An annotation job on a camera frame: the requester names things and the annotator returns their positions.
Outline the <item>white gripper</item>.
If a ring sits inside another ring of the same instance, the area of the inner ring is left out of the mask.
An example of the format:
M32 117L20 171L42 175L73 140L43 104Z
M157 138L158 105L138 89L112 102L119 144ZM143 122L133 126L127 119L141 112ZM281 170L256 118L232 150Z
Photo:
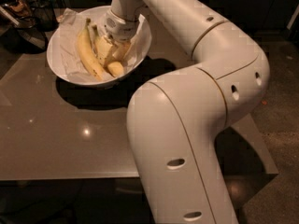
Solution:
M131 47L131 40L137 31L139 21L127 21L115 15L109 9L104 16L104 28L114 42L106 36L96 39L97 59L102 66L114 60L121 61Z

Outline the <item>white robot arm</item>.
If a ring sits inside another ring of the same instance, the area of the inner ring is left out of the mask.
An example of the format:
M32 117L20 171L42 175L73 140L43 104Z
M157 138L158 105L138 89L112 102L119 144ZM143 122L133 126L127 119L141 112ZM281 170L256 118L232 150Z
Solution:
M112 0L107 32L124 41L147 6L191 57L143 84L127 109L135 164L158 224L238 224L216 136L263 98L270 70L248 35L198 0Z

